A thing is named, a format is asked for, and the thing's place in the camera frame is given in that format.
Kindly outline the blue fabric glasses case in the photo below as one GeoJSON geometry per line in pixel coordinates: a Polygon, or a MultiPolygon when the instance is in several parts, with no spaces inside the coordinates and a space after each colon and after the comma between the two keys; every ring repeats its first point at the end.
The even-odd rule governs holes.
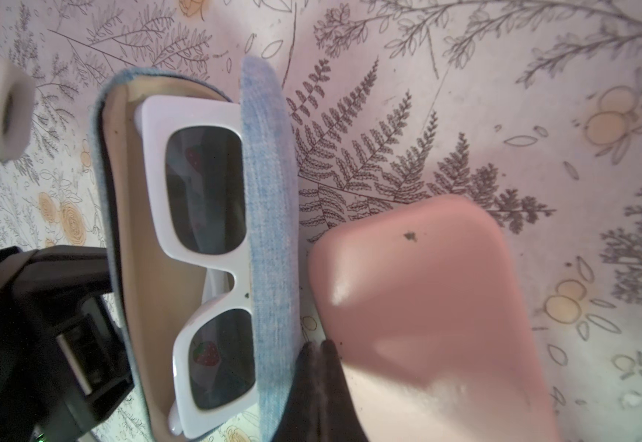
{"type": "Polygon", "coordinates": [[[116,310],[157,441],[197,441],[256,411],[272,440],[293,386],[298,182],[272,66],[239,98],[131,69],[102,89],[92,147],[116,310]]]}

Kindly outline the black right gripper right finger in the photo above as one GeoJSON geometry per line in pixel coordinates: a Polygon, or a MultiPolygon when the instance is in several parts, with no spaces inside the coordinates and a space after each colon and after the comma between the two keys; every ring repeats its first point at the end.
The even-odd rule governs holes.
{"type": "Polygon", "coordinates": [[[307,343],[274,441],[366,441],[332,340],[307,343]]]}

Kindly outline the pink glasses case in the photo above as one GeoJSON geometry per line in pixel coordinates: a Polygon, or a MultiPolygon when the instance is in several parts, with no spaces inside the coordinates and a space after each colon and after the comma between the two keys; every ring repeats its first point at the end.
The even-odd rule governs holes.
{"type": "Polygon", "coordinates": [[[516,272],[493,218],[438,196],[327,232],[308,281],[372,441],[557,441],[516,272]]]}

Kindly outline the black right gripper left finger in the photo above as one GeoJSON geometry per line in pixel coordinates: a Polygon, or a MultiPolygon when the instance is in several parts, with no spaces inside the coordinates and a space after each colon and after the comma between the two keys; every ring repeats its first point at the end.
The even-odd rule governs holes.
{"type": "Polygon", "coordinates": [[[74,441],[134,387],[107,251],[0,249],[0,441],[74,441]]]}

